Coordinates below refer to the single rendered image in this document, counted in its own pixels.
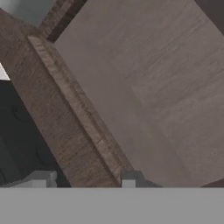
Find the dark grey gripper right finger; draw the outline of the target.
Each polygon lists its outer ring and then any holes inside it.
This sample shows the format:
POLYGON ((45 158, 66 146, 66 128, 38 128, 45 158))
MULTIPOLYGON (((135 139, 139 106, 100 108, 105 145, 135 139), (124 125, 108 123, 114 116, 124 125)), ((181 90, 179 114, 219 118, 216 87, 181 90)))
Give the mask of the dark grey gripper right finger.
POLYGON ((122 169, 121 187, 143 188, 143 187, 160 187, 160 185, 146 179, 141 171, 135 171, 135 170, 129 171, 127 169, 122 169))

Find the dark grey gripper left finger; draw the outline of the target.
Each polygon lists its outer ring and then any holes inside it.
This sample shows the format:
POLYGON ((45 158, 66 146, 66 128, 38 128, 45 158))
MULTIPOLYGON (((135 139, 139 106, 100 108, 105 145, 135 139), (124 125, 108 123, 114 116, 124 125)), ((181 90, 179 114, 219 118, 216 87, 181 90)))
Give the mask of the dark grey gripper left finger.
POLYGON ((34 171, 26 177, 11 180, 7 184, 0 185, 1 188, 51 188, 57 187, 56 171, 34 171))

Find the brown wooden base cabinet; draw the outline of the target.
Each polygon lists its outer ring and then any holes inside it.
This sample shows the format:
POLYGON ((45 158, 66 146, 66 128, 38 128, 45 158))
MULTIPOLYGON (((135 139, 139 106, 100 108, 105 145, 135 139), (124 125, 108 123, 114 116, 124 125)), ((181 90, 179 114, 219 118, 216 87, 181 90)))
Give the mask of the brown wooden base cabinet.
POLYGON ((87 0, 0 0, 1 135, 20 175, 55 174, 60 187, 119 187, 133 167, 56 42, 87 0))

